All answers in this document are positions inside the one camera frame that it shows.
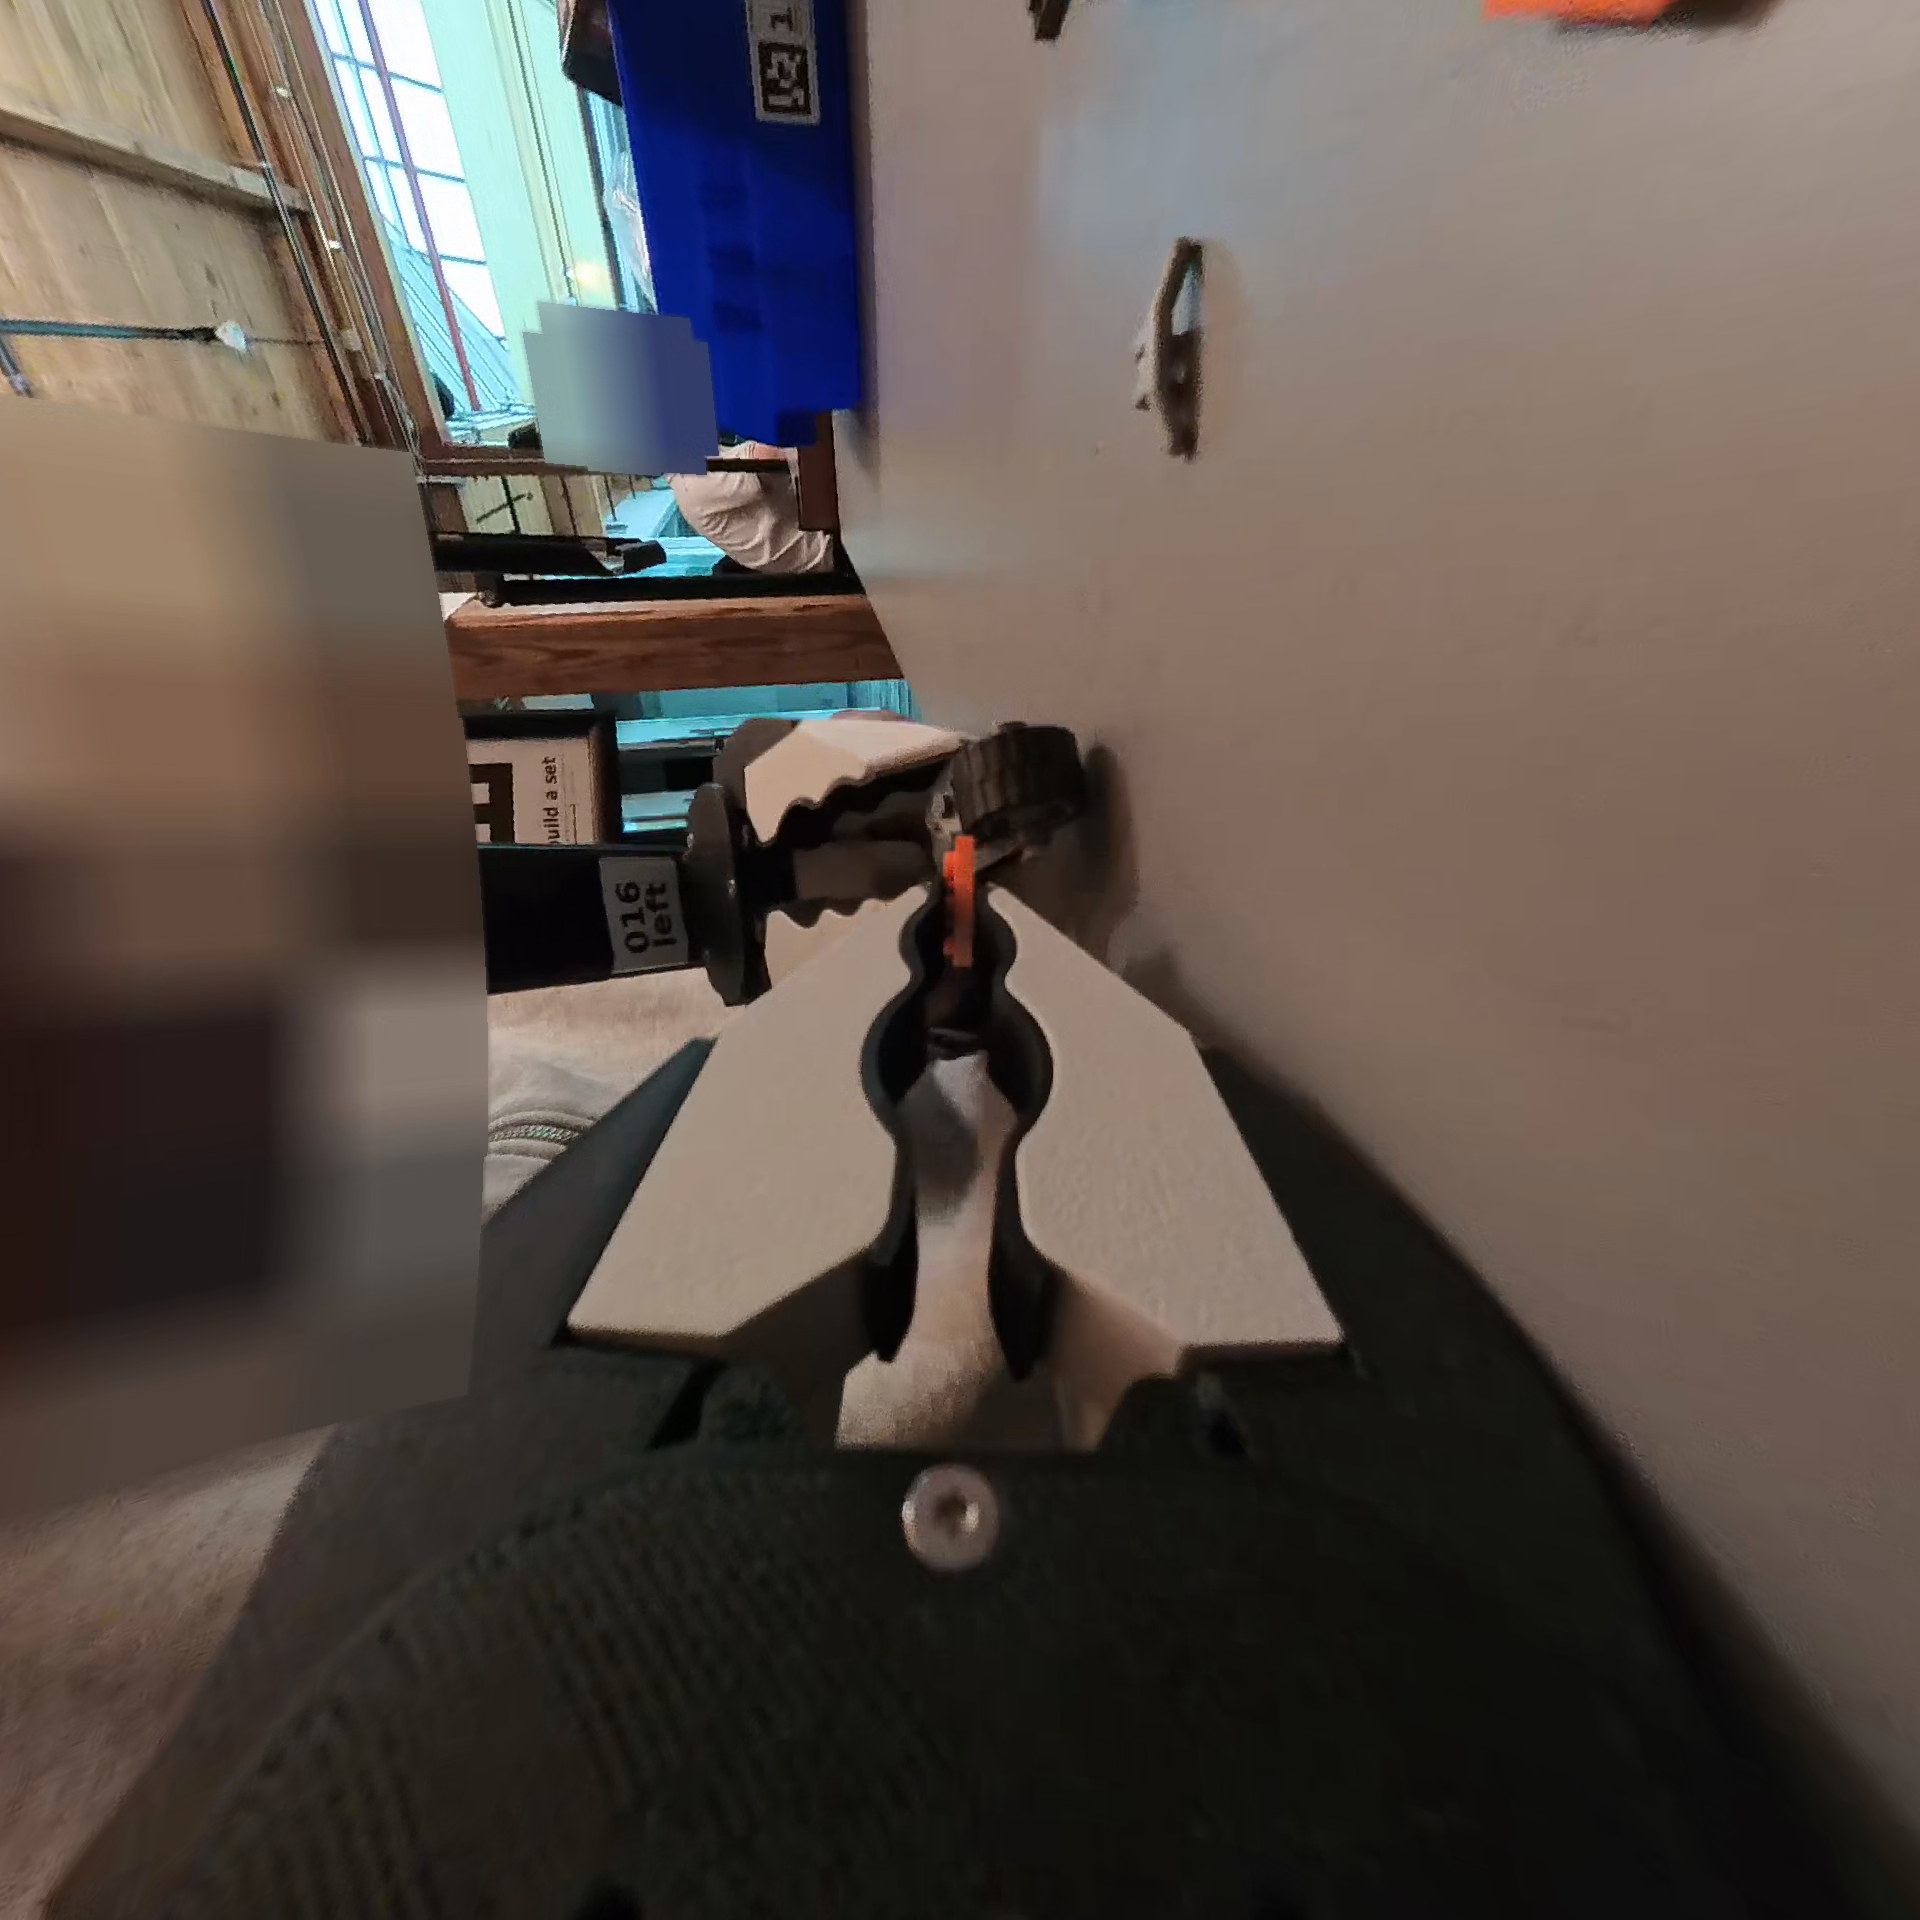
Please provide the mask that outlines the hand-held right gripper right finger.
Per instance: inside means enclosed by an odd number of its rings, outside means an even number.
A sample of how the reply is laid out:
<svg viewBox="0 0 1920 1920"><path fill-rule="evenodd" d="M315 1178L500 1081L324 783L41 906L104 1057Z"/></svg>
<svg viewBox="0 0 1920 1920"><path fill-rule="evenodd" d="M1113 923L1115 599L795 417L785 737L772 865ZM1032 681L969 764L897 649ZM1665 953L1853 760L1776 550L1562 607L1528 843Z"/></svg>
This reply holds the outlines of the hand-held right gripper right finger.
<svg viewBox="0 0 1920 1920"><path fill-rule="evenodd" d="M1071 1451L1146 1383L1340 1354L1341 1326L1187 1027L1032 906L981 906L983 1040L1012 1116L989 1310Z"/></svg>

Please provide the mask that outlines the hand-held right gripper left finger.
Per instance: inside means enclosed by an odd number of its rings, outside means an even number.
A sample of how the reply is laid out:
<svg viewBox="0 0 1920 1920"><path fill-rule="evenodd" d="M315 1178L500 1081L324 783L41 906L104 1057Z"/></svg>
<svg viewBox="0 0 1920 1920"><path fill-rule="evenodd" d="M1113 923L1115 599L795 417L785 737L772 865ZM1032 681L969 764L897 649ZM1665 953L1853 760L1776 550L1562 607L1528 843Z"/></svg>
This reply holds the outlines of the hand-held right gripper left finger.
<svg viewBox="0 0 1920 1920"><path fill-rule="evenodd" d="M866 907L728 1025L568 1314L577 1340L755 1370L835 1440L849 1375L899 1354L917 1300L922 930L919 887Z"/></svg>

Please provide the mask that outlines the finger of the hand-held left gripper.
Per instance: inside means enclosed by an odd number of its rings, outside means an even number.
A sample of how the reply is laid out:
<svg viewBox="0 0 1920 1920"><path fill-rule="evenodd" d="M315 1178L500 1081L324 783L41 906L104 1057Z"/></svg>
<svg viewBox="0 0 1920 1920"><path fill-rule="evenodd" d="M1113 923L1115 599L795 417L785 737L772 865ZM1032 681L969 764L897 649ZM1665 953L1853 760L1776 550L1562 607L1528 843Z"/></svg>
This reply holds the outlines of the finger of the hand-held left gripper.
<svg viewBox="0 0 1920 1920"><path fill-rule="evenodd" d="M800 849L899 794L927 796L976 737L900 715L802 720L745 762L745 818L765 849Z"/></svg>
<svg viewBox="0 0 1920 1920"><path fill-rule="evenodd" d="M770 849L769 862L762 962L770 988L933 881L927 836L835 836L817 849Z"/></svg>

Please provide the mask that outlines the black lego wheel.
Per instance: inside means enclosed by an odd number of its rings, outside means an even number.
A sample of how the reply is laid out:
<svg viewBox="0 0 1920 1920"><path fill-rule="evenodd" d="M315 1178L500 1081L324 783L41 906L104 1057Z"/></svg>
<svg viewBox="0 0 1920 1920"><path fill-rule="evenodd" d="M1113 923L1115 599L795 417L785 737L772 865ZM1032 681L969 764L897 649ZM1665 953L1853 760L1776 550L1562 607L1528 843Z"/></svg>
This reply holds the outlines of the black lego wheel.
<svg viewBox="0 0 1920 1920"><path fill-rule="evenodd" d="M1007 724L946 767L944 816L981 849L1041 849L1089 809L1089 771L1068 727Z"/></svg>

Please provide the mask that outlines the white printed sign card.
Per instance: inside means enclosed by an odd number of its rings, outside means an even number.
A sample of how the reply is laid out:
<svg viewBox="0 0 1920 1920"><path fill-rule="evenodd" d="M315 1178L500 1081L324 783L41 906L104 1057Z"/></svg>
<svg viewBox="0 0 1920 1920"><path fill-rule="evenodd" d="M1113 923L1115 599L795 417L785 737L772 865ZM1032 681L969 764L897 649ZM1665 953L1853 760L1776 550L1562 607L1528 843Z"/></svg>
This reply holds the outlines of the white printed sign card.
<svg viewBox="0 0 1920 1920"><path fill-rule="evenodd" d="M464 742L477 846L588 849L623 834L610 715L472 713Z"/></svg>

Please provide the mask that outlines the wooden table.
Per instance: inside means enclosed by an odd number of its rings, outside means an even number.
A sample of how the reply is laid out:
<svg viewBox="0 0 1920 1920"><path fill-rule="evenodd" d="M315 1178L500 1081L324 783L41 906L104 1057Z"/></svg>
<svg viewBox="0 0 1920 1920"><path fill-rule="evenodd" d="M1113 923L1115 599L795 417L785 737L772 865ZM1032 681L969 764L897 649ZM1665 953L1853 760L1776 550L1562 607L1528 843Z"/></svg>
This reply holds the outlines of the wooden table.
<svg viewBox="0 0 1920 1920"><path fill-rule="evenodd" d="M461 700L900 681L861 595L639 599L444 616Z"/></svg>

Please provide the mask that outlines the blue plastic bin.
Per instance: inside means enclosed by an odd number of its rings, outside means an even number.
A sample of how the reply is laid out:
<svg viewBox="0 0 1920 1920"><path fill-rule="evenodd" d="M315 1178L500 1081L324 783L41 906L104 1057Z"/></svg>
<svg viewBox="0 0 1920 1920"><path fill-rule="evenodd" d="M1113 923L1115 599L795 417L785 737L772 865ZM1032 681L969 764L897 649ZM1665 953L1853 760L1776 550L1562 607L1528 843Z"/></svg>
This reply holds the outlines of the blue plastic bin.
<svg viewBox="0 0 1920 1920"><path fill-rule="evenodd" d="M853 63L842 3L610 3L640 219L715 422L804 448L861 401Z"/></svg>

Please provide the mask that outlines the window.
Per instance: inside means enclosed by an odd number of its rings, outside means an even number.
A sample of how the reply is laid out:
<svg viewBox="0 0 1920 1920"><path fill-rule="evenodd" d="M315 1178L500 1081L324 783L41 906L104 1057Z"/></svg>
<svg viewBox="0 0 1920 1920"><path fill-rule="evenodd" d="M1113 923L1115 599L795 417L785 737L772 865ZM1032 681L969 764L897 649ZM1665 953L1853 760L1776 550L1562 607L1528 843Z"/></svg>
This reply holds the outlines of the window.
<svg viewBox="0 0 1920 1920"><path fill-rule="evenodd" d="M607 11L307 11L445 438L507 446L536 422L524 342L545 305L657 305L624 115L564 67L568 32Z"/></svg>

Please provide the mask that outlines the black metal frame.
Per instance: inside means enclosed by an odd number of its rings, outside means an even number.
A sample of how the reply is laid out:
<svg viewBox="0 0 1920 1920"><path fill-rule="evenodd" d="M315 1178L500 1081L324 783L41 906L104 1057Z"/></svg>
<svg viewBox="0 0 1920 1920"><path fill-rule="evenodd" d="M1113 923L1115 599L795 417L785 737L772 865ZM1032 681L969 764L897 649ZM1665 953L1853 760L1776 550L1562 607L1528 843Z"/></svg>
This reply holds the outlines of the black metal frame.
<svg viewBox="0 0 1920 1920"><path fill-rule="evenodd" d="M633 601L667 563L659 542L431 534L427 546L439 587L487 608Z"/></svg>

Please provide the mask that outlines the small grey lego bracket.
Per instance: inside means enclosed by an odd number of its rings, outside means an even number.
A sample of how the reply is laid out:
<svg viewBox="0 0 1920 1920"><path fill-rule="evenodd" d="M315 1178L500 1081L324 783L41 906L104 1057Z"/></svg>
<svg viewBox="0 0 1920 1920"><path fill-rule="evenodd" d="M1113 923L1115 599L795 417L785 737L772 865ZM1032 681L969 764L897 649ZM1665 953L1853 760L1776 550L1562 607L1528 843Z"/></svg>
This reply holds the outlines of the small grey lego bracket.
<svg viewBox="0 0 1920 1920"><path fill-rule="evenodd" d="M1199 457L1202 423L1208 249L1183 236L1168 249L1136 336L1133 409L1153 417L1168 457Z"/></svg>

